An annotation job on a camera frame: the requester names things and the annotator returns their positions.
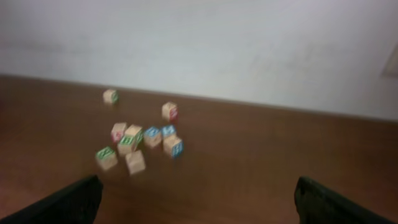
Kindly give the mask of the wooden block green letter B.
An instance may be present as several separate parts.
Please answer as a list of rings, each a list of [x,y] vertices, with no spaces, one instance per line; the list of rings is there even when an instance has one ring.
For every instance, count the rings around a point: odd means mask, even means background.
[[[125,156],[135,150],[135,139],[133,136],[123,136],[118,143],[120,156]]]

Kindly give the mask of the wooden block blue side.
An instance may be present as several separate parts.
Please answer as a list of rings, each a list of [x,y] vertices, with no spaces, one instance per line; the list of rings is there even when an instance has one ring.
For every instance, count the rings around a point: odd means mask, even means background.
[[[176,135],[169,136],[163,141],[164,152],[170,157],[177,157],[183,151],[183,141]]]

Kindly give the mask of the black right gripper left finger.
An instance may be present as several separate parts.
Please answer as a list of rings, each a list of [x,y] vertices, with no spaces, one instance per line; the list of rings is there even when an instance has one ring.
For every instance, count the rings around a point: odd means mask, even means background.
[[[103,183],[97,175],[81,179],[1,219],[1,224],[93,224]]]

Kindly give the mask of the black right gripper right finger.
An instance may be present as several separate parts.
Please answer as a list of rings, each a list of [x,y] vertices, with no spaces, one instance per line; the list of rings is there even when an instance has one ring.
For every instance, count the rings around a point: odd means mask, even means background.
[[[298,179],[294,201],[300,224],[393,224],[313,179]]]

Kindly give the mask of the wooden block green letter R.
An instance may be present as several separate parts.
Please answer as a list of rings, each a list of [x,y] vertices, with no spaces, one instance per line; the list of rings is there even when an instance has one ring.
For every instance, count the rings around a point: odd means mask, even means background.
[[[116,153],[109,146],[96,152],[95,159],[103,170],[109,170],[118,163]]]

